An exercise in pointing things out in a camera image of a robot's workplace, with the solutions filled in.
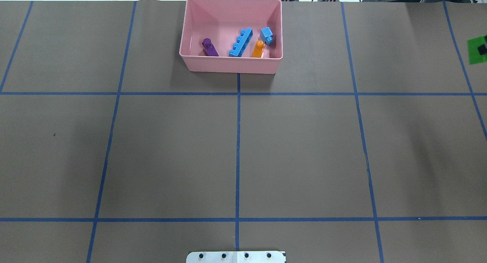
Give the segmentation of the green block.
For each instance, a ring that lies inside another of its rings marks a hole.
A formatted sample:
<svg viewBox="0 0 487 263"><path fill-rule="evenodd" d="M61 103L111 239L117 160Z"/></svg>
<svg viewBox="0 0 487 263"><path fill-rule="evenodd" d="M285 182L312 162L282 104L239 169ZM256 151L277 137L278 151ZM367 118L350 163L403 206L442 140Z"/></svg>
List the green block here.
<svg viewBox="0 0 487 263"><path fill-rule="evenodd" d="M487 36L483 35L480 37L472 38L467 41L468 50L468 63L470 65L476 65L487 61L487 55L479 54L479 46L487 46Z"/></svg>

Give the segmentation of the small blue block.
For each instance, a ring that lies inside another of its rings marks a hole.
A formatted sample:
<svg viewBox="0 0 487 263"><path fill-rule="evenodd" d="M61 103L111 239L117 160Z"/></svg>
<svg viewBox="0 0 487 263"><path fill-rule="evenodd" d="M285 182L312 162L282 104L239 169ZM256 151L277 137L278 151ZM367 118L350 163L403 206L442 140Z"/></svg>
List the small blue block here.
<svg viewBox="0 0 487 263"><path fill-rule="evenodd" d="M271 46L274 43L274 34L270 27L262 28L259 37L260 40L268 46Z"/></svg>

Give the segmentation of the orange block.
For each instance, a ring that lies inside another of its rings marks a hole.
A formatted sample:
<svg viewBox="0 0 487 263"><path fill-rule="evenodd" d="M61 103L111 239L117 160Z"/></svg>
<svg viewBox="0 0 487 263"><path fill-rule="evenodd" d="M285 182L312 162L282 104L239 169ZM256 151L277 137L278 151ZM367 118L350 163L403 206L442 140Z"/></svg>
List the orange block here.
<svg viewBox="0 0 487 263"><path fill-rule="evenodd" d="M263 53L265 49L266 44L262 40L257 40L254 46L254 49L252 51L252 58L263 58Z"/></svg>

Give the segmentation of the long blue block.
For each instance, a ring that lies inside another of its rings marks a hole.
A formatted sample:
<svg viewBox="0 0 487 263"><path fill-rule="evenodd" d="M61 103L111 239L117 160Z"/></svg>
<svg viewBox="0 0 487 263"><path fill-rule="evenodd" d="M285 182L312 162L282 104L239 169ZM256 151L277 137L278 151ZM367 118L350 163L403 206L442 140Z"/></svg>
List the long blue block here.
<svg viewBox="0 0 487 263"><path fill-rule="evenodd" d="M229 50L228 57L242 57L252 37L252 28L242 29L236 41L233 43L232 48Z"/></svg>

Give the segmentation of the purple block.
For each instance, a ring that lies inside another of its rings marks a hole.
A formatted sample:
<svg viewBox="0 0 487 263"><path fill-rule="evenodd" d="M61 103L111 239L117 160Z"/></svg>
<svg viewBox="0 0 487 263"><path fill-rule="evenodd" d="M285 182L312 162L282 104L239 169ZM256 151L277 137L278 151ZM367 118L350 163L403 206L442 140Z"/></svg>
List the purple block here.
<svg viewBox="0 0 487 263"><path fill-rule="evenodd" d="M204 52L207 56L210 57L218 57L219 54L217 53L217 50L215 46L212 43L212 40L210 38L205 38L202 41L202 47L204 49Z"/></svg>

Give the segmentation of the pink plastic box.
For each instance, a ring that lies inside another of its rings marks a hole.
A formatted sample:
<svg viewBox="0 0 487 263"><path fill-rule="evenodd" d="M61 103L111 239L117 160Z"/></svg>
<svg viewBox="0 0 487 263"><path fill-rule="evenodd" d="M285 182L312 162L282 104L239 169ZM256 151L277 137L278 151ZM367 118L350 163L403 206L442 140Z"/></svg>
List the pink plastic box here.
<svg viewBox="0 0 487 263"><path fill-rule="evenodd" d="M270 27L274 43L263 58L252 58L260 30ZM253 37L242 57L228 57L242 29ZM210 38L218 57L207 56L202 41ZM283 58L280 0L186 0L179 55L191 72L275 74Z"/></svg>

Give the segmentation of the white pedestal column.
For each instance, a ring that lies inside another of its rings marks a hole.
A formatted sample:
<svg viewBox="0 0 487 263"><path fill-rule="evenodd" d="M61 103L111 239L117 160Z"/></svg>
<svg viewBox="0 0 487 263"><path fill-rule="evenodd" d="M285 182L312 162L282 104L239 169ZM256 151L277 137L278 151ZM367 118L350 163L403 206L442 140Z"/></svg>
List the white pedestal column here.
<svg viewBox="0 0 487 263"><path fill-rule="evenodd" d="M281 251L208 251L190 252L186 263L286 263Z"/></svg>

